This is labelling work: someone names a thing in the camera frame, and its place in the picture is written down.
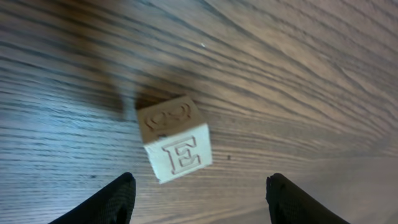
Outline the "white letter E block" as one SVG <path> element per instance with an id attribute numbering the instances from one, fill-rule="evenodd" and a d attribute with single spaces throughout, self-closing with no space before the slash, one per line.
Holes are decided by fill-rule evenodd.
<path id="1" fill-rule="evenodd" d="M 188 96 L 139 109 L 137 120 L 160 184 L 212 165 L 208 124 Z"/>

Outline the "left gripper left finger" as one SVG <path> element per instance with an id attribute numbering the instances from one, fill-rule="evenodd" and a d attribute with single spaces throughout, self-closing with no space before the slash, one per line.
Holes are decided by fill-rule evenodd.
<path id="1" fill-rule="evenodd" d="M 50 224 L 129 224 L 135 199 L 136 180 L 125 172 Z"/>

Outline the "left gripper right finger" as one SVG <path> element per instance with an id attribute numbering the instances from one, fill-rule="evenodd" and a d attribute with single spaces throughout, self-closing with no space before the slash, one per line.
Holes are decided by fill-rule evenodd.
<path id="1" fill-rule="evenodd" d="M 266 179 L 272 224 L 348 224 L 280 173 Z"/>

